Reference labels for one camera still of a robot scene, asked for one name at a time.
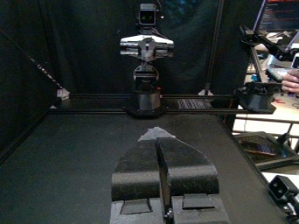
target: wire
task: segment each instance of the wire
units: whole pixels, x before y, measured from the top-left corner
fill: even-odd
[[[157,35],[160,38],[168,39],[154,28],[152,29],[153,34]]]
[[[25,52],[25,50],[20,47],[20,45],[12,40],[12,38],[8,36],[8,34],[4,32],[2,29],[0,29],[1,34],[4,37],[10,41],[13,46],[18,49],[18,51],[22,53],[22,55],[28,58],[28,60],[36,65],[37,69],[46,75],[46,77],[50,79],[50,81],[54,83],[54,85],[64,89],[61,84],[52,78],[52,75],[48,73],[48,71],[42,68],[42,66],[34,61],[34,59],[29,56],[29,54]]]
[[[161,3],[160,3],[160,1],[158,0],[154,0],[156,1],[156,3],[158,4],[158,11],[160,11],[160,13],[162,12],[162,6],[161,6]]]

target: monitor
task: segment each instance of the monitor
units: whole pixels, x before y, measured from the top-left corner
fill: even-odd
[[[265,0],[256,24],[267,32],[299,31],[299,0]]]

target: person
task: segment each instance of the person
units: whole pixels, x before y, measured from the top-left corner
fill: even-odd
[[[285,92],[299,94],[299,70],[289,70],[281,82],[281,89]]]

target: black fabric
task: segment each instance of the black fabric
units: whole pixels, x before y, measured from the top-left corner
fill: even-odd
[[[160,1],[160,33],[174,43],[173,58],[158,59],[164,93],[197,93],[204,88],[219,1]],[[136,58],[118,54],[118,41],[134,36],[140,3],[154,1],[44,1],[42,18],[60,78],[73,93],[130,93]],[[248,51],[239,41],[239,26],[253,26],[260,1],[224,3],[212,70],[211,90],[232,94],[243,84]]]
[[[0,1],[0,29],[50,71],[34,1]],[[0,33],[0,151],[54,100],[56,87]]]

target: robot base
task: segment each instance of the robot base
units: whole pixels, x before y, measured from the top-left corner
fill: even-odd
[[[134,91],[132,106],[124,107],[124,111],[132,117],[154,118],[165,113],[166,107],[160,103],[160,91]]]

